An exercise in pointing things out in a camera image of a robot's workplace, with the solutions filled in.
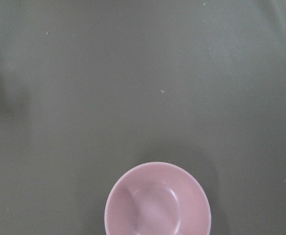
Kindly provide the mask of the small pink bowl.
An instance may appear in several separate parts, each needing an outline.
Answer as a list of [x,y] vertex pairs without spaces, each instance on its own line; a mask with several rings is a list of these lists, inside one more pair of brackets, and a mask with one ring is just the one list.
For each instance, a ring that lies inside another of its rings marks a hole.
[[165,162],[140,164],[112,187],[104,212],[108,235],[208,235],[212,216],[199,182]]

